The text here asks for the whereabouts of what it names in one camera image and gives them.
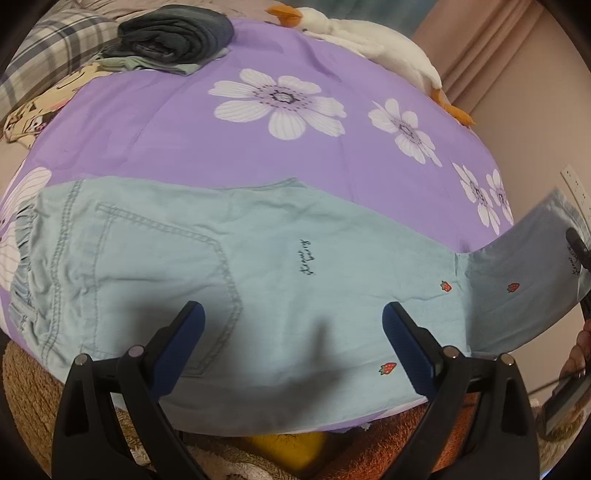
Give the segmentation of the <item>person right hand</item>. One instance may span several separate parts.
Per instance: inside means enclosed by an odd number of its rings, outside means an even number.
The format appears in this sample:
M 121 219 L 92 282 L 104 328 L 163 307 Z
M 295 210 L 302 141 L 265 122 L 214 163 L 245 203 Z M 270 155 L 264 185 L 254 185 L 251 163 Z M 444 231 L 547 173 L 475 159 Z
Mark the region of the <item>person right hand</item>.
M 560 379 L 583 373 L 591 357 L 591 320 L 587 319 L 578 332 L 569 357 L 560 371 Z

